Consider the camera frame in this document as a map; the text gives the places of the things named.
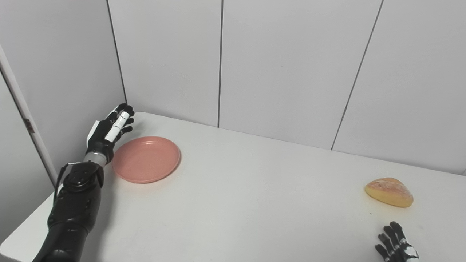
pink plate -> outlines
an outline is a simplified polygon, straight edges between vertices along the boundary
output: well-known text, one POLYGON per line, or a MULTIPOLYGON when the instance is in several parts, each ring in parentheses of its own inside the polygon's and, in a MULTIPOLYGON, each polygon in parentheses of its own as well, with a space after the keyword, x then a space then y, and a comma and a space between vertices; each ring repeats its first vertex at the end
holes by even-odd
POLYGON ((115 174, 133 183, 151 183, 168 176, 178 165, 180 152, 170 140, 142 137, 122 145, 112 161, 115 174))

door hinge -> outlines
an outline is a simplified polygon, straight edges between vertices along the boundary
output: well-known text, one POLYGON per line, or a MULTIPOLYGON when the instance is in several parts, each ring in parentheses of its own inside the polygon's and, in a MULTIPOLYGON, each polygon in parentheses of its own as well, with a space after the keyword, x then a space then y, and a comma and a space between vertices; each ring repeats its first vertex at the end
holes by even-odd
POLYGON ((29 133, 34 133, 34 128, 32 128, 31 121, 27 118, 23 118, 24 125, 29 133))

robotic arm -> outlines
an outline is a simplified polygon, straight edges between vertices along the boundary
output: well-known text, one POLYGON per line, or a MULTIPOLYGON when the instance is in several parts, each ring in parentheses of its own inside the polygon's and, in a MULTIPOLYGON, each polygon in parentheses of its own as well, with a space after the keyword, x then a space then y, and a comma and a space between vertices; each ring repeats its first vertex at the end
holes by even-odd
POLYGON ((124 133, 132 131, 133 108, 117 106, 104 120, 96 121, 87 141, 82 162, 68 163, 55 185, 54 205, 48 217, 48 234, 33 262, 79 262, 88 233, 94 228, 99 210, 103 167, 113 159, 113 148, 124 133), (68 165, 70 173, 58 186, 68 165))

bread roll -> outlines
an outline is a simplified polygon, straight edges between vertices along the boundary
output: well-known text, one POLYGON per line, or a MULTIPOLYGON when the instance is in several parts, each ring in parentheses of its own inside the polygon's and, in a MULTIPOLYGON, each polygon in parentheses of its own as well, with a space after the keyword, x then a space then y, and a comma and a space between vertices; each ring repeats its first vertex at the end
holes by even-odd
POLYGON ((414 201, 403 183, 394 178, 376 179, 368 183, 364 190, 369 196, 397 207, 409 207, 414 201))

tabletop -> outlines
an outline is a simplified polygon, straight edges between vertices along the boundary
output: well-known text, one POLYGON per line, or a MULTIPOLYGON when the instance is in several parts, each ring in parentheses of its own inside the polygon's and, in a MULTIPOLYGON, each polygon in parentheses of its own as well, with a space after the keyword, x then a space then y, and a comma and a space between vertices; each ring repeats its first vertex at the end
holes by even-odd
MULTIPOLYGON (((138 112, 137 137, 181 151, 163 180, 133 184, 105 168, 96 227, 82 262, 376 262, 377 235, 399 222, 423 262, 463 261, 466 177, 138 112), (364 192, 394 177, 409 208, 364 192)), ((47 234, 52 196, 1 245, 30 262, 47 234)))

